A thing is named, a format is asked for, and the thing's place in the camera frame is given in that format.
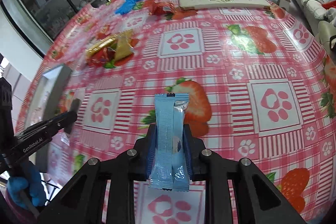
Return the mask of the blue gloved left hand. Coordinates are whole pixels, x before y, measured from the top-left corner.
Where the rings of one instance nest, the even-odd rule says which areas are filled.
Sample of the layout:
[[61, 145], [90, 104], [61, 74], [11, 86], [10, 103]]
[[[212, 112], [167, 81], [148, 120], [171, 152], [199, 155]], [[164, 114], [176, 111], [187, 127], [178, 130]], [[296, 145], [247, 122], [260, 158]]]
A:
[[28, 210], [29, 208], [20, 196], [21, 191], [28, 190], [34, 207], [44, 206], [46, 193], [42, 185], [41, 174], [31, 161], [23, 162], [21, 167], [25, 177], [10, 176], [7, 182], [7, 192], [11, 200], [22, 209]]

